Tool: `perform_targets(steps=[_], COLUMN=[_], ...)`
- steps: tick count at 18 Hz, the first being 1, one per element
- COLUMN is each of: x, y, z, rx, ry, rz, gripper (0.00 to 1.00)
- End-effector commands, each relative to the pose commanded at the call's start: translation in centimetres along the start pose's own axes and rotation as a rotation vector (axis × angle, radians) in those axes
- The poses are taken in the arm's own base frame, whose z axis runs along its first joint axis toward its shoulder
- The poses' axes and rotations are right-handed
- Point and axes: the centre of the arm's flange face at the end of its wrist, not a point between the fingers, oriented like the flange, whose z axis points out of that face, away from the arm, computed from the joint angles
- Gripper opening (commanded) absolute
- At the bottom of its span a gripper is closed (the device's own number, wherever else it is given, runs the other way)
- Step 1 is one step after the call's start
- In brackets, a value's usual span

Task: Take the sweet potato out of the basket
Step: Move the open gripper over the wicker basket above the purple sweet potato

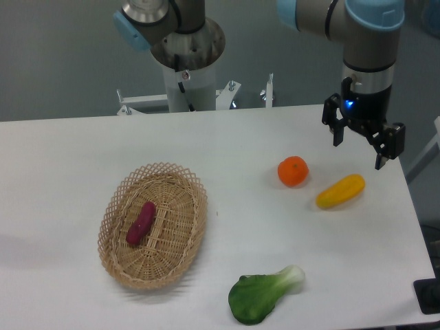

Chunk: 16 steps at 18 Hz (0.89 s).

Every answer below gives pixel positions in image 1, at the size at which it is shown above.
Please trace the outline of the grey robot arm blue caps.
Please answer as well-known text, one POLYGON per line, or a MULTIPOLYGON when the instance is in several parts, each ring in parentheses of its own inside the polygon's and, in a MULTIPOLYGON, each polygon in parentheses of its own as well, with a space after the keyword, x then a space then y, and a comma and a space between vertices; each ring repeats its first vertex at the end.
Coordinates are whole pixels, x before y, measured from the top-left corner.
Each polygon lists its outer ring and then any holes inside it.
MULTIPOLYGON (((403 1, 278 1, 279 19, 300 32, 342 44, 341 88, 324 102, 322 122, 342 143, 344 129, 364 136, 377 154, 375 168, 404 150, 405 127, 390 124, 391 94, 403 1)), ((215 91, 205 72, 222 55, 225 36, 206 16, 203 1, 124 1, 113 14, 121 37, 148 51, 168 74, 172 112, 213 110, 215 91)))

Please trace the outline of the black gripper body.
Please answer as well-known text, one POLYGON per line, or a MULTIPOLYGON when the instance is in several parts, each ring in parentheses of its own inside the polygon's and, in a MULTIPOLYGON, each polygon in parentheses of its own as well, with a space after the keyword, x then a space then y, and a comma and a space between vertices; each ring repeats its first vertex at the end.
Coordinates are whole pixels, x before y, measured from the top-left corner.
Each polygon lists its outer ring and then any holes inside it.
POLYGON ((386 123, 386 112, 392 87, 376 93, 352 91, 352 78, 346 77, 341 83, 340 112, 347 126, 358 133, 378 133, 386 123))

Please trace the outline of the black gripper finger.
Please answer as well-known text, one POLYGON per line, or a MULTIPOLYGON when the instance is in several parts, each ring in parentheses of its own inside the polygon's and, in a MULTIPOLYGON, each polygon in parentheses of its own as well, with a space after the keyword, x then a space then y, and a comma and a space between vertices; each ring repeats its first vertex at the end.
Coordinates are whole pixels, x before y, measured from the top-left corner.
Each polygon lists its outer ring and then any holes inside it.
POLYGON ((344 128, 348 125, 348 120, 344 117, 338 119, 337 112, 341 109, 341 97, 338 93, 329 96, 323 105, 322 123, 329 127, 333 134, 333 145, 339 146, 344 140, 344 128))
POLYGON ((388 160, 395 160, 405 149, 406 126, 401 122, 383 124, 378 132, 367 131, 366 139, 377 153, 375 169, 380 170, 388 160))

